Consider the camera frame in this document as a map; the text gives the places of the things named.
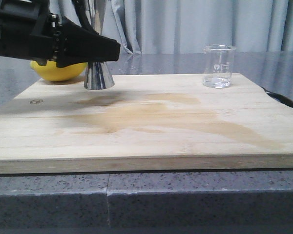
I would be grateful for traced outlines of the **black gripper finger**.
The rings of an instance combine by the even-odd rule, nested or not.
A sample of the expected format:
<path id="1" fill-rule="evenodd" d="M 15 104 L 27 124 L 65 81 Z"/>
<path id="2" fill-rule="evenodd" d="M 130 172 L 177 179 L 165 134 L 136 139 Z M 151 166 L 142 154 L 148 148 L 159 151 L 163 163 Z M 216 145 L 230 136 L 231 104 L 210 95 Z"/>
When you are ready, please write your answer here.
<path id="1" fill-rule="evenodd" d="M 84 0 L 72 0 L 74 10 L 81 24 L 81 27 L 87 31 L 91 31 L 92 27 L 86 15 L 86 3 Z"/>
<path id="2" fill-rule="evenodd" d="M 56 55 L 56 66 L 64 68 L 85 62 L 117 61 L 120 44 L 101 36 L 90 25 L 87 18 L 79 26 L 66 17 L 60 26 L 59 51 Z"/>

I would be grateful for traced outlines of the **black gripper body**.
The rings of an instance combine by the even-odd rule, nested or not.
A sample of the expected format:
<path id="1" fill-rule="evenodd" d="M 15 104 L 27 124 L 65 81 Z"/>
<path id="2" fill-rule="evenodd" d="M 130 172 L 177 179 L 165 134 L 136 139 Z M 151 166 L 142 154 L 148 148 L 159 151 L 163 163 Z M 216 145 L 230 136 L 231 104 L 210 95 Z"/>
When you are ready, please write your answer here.
<path id="1" fill-rule="evenodd" d="M 0 56 L 47 61 L 61 57 L 60 18 L 47 0 L 0 0 Z"/>

